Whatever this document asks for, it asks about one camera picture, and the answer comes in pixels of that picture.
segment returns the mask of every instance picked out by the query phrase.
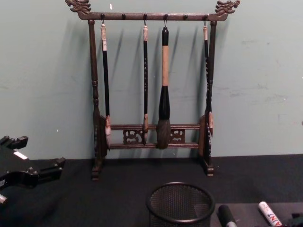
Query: carved dragon finial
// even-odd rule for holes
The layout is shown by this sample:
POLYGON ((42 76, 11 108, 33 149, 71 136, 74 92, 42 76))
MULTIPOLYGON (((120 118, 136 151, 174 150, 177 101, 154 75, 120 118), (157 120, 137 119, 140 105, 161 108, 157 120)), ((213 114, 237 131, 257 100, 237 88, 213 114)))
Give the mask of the carved dragon finial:
POLYGON ((232 9, 233 7, 237 8, 238 5, 240 4, 240 1, 237 0, 235 2, 232 1, 227 1, 227 2, 222 2, 222 1, 217 1, 216 5, 216 15, 221 16, 225 13, 231 14, 234 13, 235 11, 232 9))
POLYGON ((90 13, 89 0, 65 0, 65 2, 69 7, 73 5, 73 8, 71 8, 72 12, 90 13))

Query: white marker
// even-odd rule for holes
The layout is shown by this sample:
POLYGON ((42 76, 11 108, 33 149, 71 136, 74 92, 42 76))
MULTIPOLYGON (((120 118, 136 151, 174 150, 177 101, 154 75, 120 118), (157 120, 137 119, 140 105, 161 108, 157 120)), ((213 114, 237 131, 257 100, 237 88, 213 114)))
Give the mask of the white marker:
POLYGON ((259 209, 262 211, 263 215, 269 221, 271 226, 282 226, 281 221, 277 218, 272 209, 268 206, 268 204, 264 201, 259 203, 259 209))

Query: black table surface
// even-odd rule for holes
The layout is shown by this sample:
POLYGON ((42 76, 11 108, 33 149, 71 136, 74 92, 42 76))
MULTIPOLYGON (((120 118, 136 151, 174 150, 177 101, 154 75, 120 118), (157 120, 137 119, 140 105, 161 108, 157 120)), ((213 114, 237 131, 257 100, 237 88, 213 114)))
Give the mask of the black table surface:
MULTIPOLYGON (((45 166, 48 161, 33 162, 45 166)), ((0 207, 0 227, 145 227, 146 196, 167 182, 203 187, 216 204, 303 202, 303 155, 215 157, 213 163, 215 174, 207 177, 190 158, 109 159, 93 182, 92 160, 67 160, 59 181, 1 191, 9 202, 0 207)))

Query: calligraphy brush rack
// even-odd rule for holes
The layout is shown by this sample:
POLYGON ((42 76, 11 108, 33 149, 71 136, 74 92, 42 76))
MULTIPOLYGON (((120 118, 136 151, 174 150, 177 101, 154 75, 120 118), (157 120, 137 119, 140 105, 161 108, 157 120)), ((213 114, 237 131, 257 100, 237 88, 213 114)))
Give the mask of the calligraphy brush rack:
MULTIPOLYGON (((99 95, 98 95, 98 73, 97 73, 97 56, 95 42, 95 20, 170 20, 170 21, 210 21, 210 44, 209 58, 207 62, 208 76, 213 78, 214 75, 214 53, 215 53, 215 33, 218 21, 225 21, 229 14, 235 12, 240 1, 235 2, 218 1, 215 13, 108 13, 108 12, 91 12, 89 0, 65 0, 72 12, 77 12, 81 20, 87 20, 89 25, 89 44, 90 44, 90 63, 91 63, 91 80, 93 89, 93 124, 94 124, 94 151, 95 161, 92 168, 92 179, 98 180, 102 169, 103 161, 107 155, 108 145, 105 132, 106 119, 100 114, 99 95)), ((167 148, 193 148, 198 149, 198 159, 207 176, 213 176, 214 166, 211 157, 211 136, 207 124, 202 121, 202 117, 197 124, 172 124, 170 141, 167 148), (199 131, 198 142, 185 142, 185 131, 199 131)), ((157 143, 144 143, 144 132, 142 124, 112 124, 112 131, 123 131, 123 143, 113 143, 110 149, 135 149, 135 148, 157 148, 157 143)), ((156 130, 157 125, 149 124, 149 130, 156 130)))

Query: brush rack crossbar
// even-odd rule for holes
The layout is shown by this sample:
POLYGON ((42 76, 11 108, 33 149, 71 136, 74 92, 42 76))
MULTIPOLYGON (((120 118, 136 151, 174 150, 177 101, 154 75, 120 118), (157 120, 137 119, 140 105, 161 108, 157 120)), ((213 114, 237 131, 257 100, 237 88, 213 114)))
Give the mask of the brush rack crossbar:
MULTIPOLYGON (((229 14, 235 12, 240 1, 235 2, 217 1, 215 13, 109 13, 109 12, 91 12, 89 0, 65 0, 72 12, 77 12, 81 20, 87 20, 89 25, 89 44, 90 44, 90 63, 91 80, 93 88, 93 124, 94 124, 94 151, 95 162, 92 168, 92 179, 98 180, 102 169, 103 161, 107 155, 107 141, 105 135, 105 117, 100 114, 99 95, 98 95, 98 74, 97 74, 97 56, 95 41, 95 20, 172 20, 172 21, 210 21, 210 44, 208 70, 209 74, 214 74, 214 52, 215 52, 215 32, 218 21, 225 21, 229 14)), ((148 125, 149 131, 156 130, 156 125, 148 125)), ((134 149, 134 148, 157 148, 156 143, 143 143, 143 125, 142 124, 112 124, 112 131, 123 132, 123 142, 113 143, 110 149, 134 149)), ((197 124, 172 124, 170 143, 167 148, 193 148, 198 149, 198 159, 207 174, 214 174, 214 167, 211 157, 211 139, 210 136, 204 136, 205 124, 200 118, 197 124), (198 142, 185 142, 186 130, 198 130, 198 142)))

